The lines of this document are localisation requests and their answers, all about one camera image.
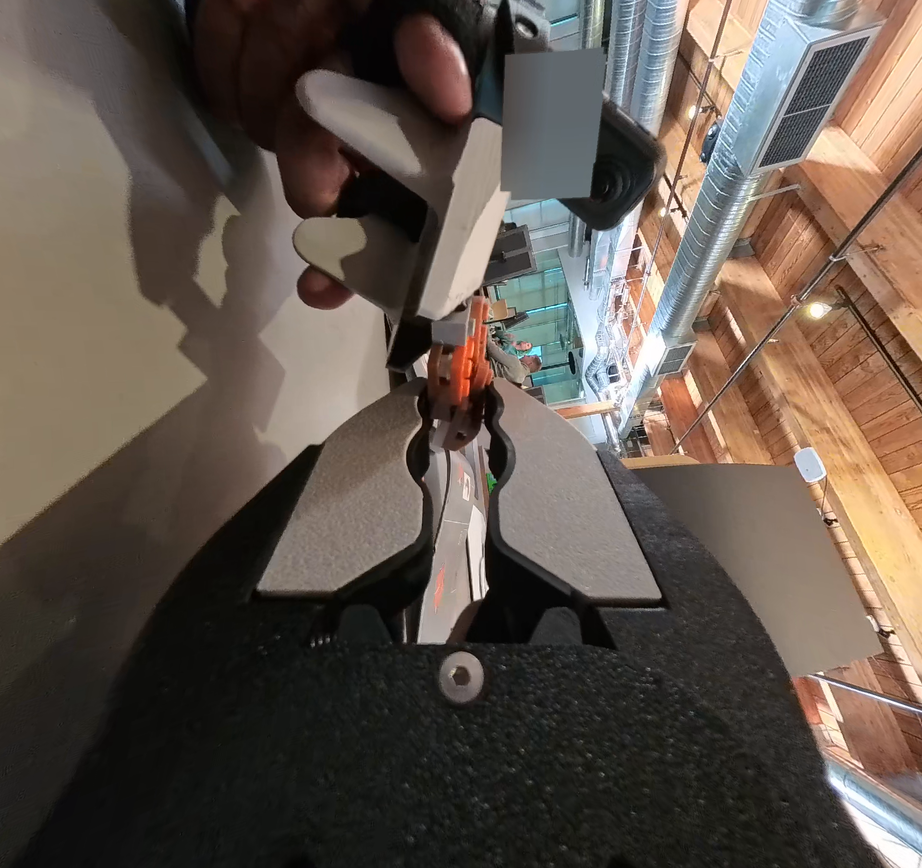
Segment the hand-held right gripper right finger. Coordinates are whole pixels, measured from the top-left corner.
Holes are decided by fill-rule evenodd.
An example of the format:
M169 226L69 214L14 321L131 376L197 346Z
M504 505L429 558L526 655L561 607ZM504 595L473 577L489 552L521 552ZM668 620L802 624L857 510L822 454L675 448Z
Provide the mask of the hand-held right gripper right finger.
M663 596L594 446L505 379L489 392L496 478L487 522L490 596L529 588L596 607L658 607Z

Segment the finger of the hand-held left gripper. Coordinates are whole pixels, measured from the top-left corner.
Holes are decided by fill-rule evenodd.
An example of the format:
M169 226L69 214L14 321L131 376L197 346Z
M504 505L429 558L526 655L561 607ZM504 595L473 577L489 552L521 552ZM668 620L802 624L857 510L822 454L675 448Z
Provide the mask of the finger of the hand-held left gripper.
M487 118L469 125L415 318L445 318L482 283L510 198L501 189L501 136L501 125Z
M423 317L399 317L386 313L386 367L406 373L432 348L433 321Z

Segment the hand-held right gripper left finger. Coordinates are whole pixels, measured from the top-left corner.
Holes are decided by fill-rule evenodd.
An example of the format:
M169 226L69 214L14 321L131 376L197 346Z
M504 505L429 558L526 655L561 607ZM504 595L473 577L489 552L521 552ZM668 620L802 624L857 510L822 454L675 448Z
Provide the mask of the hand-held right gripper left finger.
M431 563L424 388L396 388L328 437L257 583L261 597L344 597L404 562Z

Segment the orange brick plate assembly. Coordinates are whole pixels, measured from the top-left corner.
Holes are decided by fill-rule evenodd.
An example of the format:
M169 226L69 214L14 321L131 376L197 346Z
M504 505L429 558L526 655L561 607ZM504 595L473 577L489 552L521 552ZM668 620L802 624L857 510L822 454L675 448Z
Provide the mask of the orange brick plate assembly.
M447 317L432 322L427 395L436 416L450 418L477 404L491 383L489 315L489 299L474 295Z

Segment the grey desk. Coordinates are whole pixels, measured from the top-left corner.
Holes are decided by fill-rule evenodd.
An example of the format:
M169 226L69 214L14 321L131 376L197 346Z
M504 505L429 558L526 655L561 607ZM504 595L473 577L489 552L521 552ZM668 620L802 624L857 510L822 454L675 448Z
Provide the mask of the grey desk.
M307 308L275 159L185 75L173 0L1 0L2 866L177 575L387 393L385 321Z

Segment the person's left hand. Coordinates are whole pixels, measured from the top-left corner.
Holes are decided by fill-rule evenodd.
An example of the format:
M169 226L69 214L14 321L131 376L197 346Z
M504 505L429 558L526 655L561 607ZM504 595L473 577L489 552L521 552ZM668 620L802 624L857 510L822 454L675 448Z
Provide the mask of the person's left hand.
M329 216L368 165L313 121L294 87L317 67L346 70L340 33L372 0L197 0L194 68L211 111L276 155L302 219Z

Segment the small air vent grille box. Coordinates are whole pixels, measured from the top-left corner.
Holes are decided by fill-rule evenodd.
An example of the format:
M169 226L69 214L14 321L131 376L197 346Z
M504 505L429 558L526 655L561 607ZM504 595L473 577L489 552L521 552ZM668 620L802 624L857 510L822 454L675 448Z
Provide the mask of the small air vent grille box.
M676 340L669 340L663 336L654 338L649 358L651 377L665 378L680 374L696 344L697 337L694 333Z

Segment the large air vent grille box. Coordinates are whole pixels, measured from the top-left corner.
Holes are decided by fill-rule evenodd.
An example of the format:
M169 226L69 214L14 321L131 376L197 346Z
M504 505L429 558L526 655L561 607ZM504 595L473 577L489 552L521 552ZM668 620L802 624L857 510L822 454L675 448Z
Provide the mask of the large air vent grille box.
M782 22L736 135L733 153L744 174L808 156L883 23L867 9L833 27Z

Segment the silver spiral air duct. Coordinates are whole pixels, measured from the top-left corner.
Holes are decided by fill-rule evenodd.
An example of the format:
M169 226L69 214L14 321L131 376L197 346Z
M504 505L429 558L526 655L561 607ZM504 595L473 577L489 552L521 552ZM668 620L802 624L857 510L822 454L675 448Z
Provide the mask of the silver spiral air duct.
M647 0L612 0L605 90L627 112L636 77Z
M619 435L626 436L631 421L645 411L661 378L650 375L653 339L683 339L721 267L740 238L744 223L764 190L767 177L744 174L733 150L737 132L764 68L768 50L785 20L834 27L864 8L863 0L767 0L740 82L721 126L716 147L691 208L687 225L665 280L647 336L638 355L631 383L621 401Z
M647 0L631 116L659 133L690 0Z

